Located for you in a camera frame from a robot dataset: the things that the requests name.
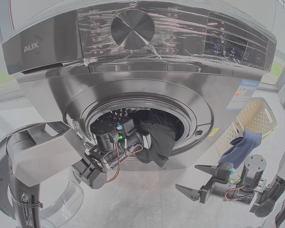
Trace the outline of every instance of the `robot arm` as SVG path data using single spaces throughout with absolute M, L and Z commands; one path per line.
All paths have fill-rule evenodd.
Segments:
M 276 176 L 268 186 L 266 186 L 267 180 L 262 178 L 266 161 L 261 155 L 255 154 L 246 158 L 240 179 L 230 177 L 234 171 L 232 167 L 233 164 L 227 162 L 221 162 L 218 166 L 195 165 L 196 169 L 212 175 L 207 184 L 199 190 L 176 184 L 176 189 L 192 201 L 199 200 L 203 204 L 209 197 L 214 196 L 223 201 L 250 205 L 257 193 L 257 198 L 249 212 L 257 217 L 268 216 L 285 190 L 285 153 Z M 284 215 L 285 209 L 276 216 L 277 225 L 284 221 Z
M 16 219 L 19 228 L 40 228 L 40 183 L 67 167 L 72 168 L 78 183 L 101 188 L 107 181 L 107 168 L 116 167 L 136 146 L 151 145 L 150 135 L 137 132 L 131 118 L 120 123 L 117 130 L 110 120 L 92 124 L 96 146 L 89 154 L 74 130 L 63 122 L 42 123 L 9 135 L 0 142 L 6 144 L 0 163 L 5 163 L 4 175 L 10 178 L 0 189 L 7 193 L 8 188 L 13 207 L 8 200 L 1 200 L 0 210 Z

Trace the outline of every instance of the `aux logo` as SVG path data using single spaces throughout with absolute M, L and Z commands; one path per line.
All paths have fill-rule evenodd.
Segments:
M 38 48 L 38 42 L 33 43 L 31 46 L 32 46 L 32 47 L 30 47 L 30 45 L 25 46 L 24 52 L 25 52 L 25 51 L 29 51 L 29 50 L 33 50 L 34 48 Z

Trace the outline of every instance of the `warning sticker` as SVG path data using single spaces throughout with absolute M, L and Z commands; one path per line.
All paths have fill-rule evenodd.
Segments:
M 216 133 L 217 133 L 217 131 L 218 131 L 218 128 L 215 128 L 215 129 L 212 131 L 212 133 L 211 133 L 211 134 L 209 134 L 208 136 L 213 136 L 214 134 L 216 134 Z
M 242 110 L 258 87 L 259 82 L 242 80 L 226 110 Z

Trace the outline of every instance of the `control panel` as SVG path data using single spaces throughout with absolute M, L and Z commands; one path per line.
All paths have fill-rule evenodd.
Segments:
M 268 37 L 228 17 L 209 13 L 204 54 L 264 66 Z
M 260 69 L 272 64 L 266 61 L 271 34 L 205 8 L 108 3 L 79 9 L 78 21 L 83 58 L 202 56 Z

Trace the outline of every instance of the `front-loading washing machine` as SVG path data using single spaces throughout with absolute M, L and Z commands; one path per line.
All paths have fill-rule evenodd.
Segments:
M 45 19 L 2 47 L 8 73 L 42 118 L 68 123 L 86 148 L 97 119 L 171 113 L 180 135 L 165 166 L 134 156 L 121 170 L 180 169 L 215 143 L 272 66 L 276 38 L 240 14 L 197 2 L 118 1 Z

